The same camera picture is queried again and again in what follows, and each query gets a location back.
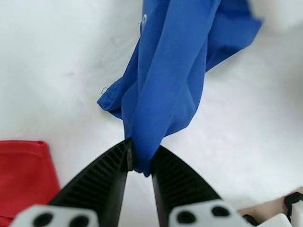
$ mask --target white surface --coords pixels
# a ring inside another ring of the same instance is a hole
[[[292,227],[285,214],[278,214],[261,223],[258,227]]]
[[[64,186],[123,139],[96,104],[122,76],[141,1],[0,1],[0,140],[45,140]],[[261,32],[210,71],[190,126],[163,145],[234,208],[303,185],[303,29]],[[157,226],[151,179],[129,174],[120,226]]]
[[[265,19],[265,27],[285,32],[303,22],[302,0],[250,0],[257,17]]]
[[[303,201],[292,205],[291,223],[293,227],[303,227]]]

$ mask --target screw hole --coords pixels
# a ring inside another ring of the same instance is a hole
[[[227,217],[229,216],[229,211],[224,207],[214,207],[212,213],[216,217]]]
[[[182,211],[177,215],[177,221],[180,224],[192,224],[196,221],[196,217],[192,212]]]
[[[74,217],[70,222],[70,227],[86,227],[89,224],[89,219],[84,215]]]
[[[51,213],[43,213],[40,214],[38,217],[34,220],[34,226],[35,227],[43,227],[47,226],[53,219],[53,215]]]

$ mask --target white table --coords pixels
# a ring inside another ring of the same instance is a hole
[[[141,1],[0,3],[0,140],[45,140],[64,186],[123,139],[96,104],[122,76]],[[260,32],[207,73],[190,126],[163,145],[236,209],[303,185],[303,29]],[[157,226],[150,178],[130,173],[120,226]]]

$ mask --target blue cloth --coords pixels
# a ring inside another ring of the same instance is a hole
[[[196,113],[205,72],[250,45],[260,27],[245,0],[144,1],[141,37],[125,73],[98,100],[123,120],[136,171],[150,174],[163,137]]]

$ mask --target blue garment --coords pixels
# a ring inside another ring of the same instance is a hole
[[[125,73],[98,100],[133,138],[136,171],[149,175],[163,137],[196,113],[205,72],[250,45],[260,27],[245,0],[144,1],[141,37]]]

